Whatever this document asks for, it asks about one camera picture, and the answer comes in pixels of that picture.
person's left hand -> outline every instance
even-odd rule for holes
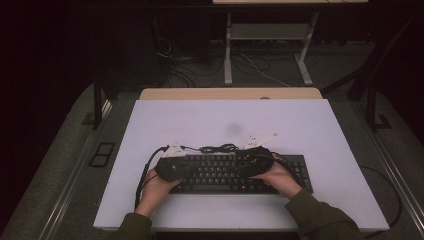
[[[153,211],[166,199],[169,191],[180,182],[181,180],[167,182],[157,176],[155,169],[149,170],[146,176],[140,203],[134,212],[150,217]]]

floor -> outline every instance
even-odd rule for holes
[[[223,51],[220,50],[220,43],[214,44],[218,44],[217,50],[211,51],[211,59],[207,62],[178,55],[178,59],[184,64],[174,67],[172,75],[162,87],[225,87]],[[233,45],[233,87],[284,87],[285,84],[302,87],[301,75],[293,59],[296,52],[293,49],[300,49],[301,45],[296,42],[277,42],[264,48],[263,44],[270,43],[236,42]],[[371,43],[311,45],[305,63],[314,87],[322,89],[355,70],[367,59],[373,47]],[[408,198],[412,196],[421,205],[424,202],[422,144],[383,95],[378,95],[377,113],[383,114],[392,128],[378,130],[378,133],[371,132],[364,121],[366,99],[348,101],[348,89],[349,84],[346,84],[324,97],[330,101],[387,221],[391,223],[397,219],[389,231],[370,238],[423,239],[424,233],[420,232],[422,229],[416,224],[419,219],[423,219],[422,212],[415,214],[422,206],[415,206],[413,201],[411,203],[411,198]],[[105,105],[105,120],[93,131],[92,87],[81,94],[1,239],[104,239],[108,235],[92,225],[138,95],[139,92],[131,89],[121,92],[117,100]],[[87,166],[102,142],[115,143],[109,164],[105,168]],[[392,174],[388,174],[386,170],[391,164],[398,169],[404,185],[396,184],[396,179],[393,179],[393,188],[380,175],[392,179]],[[402,193],[402,210],[399,209],[395,188]],[[168,233],[156,236],[161,240],[199,237],[205,240],[264,239],[263,234]],[[269,233],[266,238],[298,239],[296,234],[283,236],[283,233]]]

person's right hand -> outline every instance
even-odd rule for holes
[[[300,192],[300,190],[302,190],[302,187],[296,183],[289,171],[276,162],[274,162],[271,169],[266,173],[251,178],[262,179],[265,184],[273,186],[281,195],[289,199],[294,197]]]

dark background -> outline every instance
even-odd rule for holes
[[[314,42],[378,43],[390,38],[421,5],[421,1],[371,3],[382,5],[321,13]],[[289,13],[285,16],[295,21],[308,17]],[[423,16],[421,10],[376,76],[380,90],[422,142]],[[0,161],[0,232],[73,103],[95,77],[102,79],[109,98],[116,98],[119,91],[163,83],[166,65],[156,57],[157,41],[152,36],[158,29],[150,24],[152,17],[137,10],[81,10],[75,2],[0,0],[1,126],[5,153]],[[272,14],[235,17],[241,21],[287,20]],[[179,48],[206,56],[209,39],[224,37],[225,14],[172,13],[162,16],[160,23],[165,29],[160,32],[165,32]]]

hand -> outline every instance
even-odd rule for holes
[[[153,211],[166,199],[169,191],[177,186],[181,180],[167,182],[157,176],[155,169],[151,169],[144,182],[141,200],[135,209],[135,213],[150,217]]]
[[[296,196],[302,190],[302,187],[296,183],[289,171],[276,162],[266,173],[251,178],[262,179],[265,184],[273,186],[281,195],[288,199]]]

